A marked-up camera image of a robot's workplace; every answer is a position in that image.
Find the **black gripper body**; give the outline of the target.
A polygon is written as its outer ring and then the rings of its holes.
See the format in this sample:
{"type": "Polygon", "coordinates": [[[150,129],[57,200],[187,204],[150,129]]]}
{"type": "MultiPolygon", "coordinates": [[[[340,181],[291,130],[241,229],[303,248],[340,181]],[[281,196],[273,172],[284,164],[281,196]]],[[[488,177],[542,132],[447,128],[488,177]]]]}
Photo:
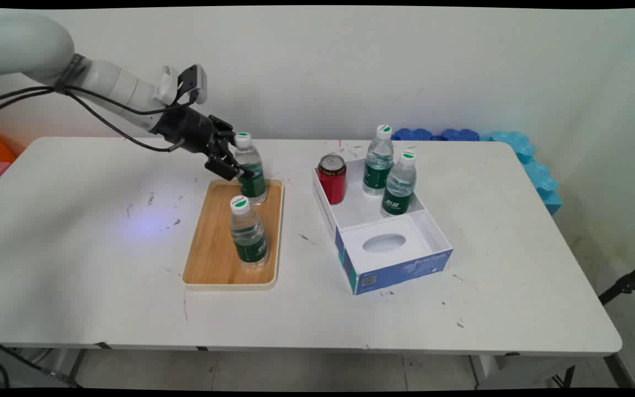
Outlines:
{"type": "Polygon", "coordinates": [[[226,122],[213,115],[202,115],[190,106],[162,113],[151,133],[190,153],[202,153],[209,158],[226,154],[226,122]]]}

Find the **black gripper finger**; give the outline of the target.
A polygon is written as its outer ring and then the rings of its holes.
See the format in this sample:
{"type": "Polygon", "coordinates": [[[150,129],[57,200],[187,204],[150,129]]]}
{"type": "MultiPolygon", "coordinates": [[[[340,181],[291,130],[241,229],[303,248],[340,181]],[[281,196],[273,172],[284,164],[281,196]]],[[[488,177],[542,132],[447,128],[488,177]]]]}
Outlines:
{"type": "Polygon", "coordinates": [[[252,179],[255,172],[239,165],[231,152],[221,145],[209,145],[205,151],[205,169],[227,181],[238,178],[252,179]]]}
{"type": "Polygon", "coordinates": [[[209,115],[209,120],[216,130],[215,136],[217,136],[218,139],[226,141],[227,144],[234,146],[236,133],[234,132],[233,126],[214,115],[209,115]]]}

